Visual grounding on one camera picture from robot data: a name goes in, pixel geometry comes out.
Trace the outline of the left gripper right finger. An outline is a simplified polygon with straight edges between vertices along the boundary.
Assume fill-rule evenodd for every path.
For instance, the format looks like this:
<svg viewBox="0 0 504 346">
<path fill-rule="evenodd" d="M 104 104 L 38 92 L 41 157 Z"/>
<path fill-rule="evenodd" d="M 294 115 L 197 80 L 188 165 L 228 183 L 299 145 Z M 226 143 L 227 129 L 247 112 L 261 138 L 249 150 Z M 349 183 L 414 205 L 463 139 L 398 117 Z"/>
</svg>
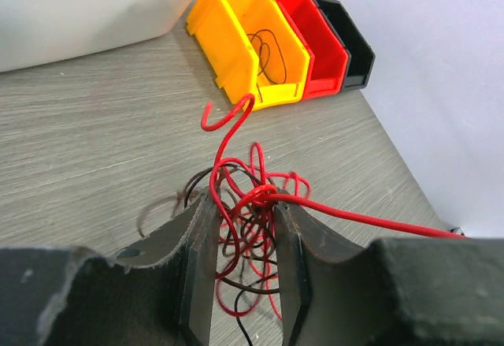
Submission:
<svg viewBox="0 0 504 346">
<path fill-rule="evenodd" d="M 276 194 L 285 345 L 500 345 L 503 242 L 448 234 L 361 247 Z"/>
</svg>

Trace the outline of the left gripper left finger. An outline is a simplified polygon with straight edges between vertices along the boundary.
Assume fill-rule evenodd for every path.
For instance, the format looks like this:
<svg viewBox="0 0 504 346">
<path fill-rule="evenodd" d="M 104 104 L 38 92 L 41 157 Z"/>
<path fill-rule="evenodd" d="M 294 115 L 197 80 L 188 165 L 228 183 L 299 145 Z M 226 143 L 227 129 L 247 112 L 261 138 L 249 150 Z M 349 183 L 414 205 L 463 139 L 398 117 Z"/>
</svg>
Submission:
<svg viewBox="0 0 504 346">
<path fill-rule="evenodd" d="M 206 345 L 219 221 L 208 192 L 107 257 L 86 247 L 1 250 L 4 345 Z"/>
</svg>

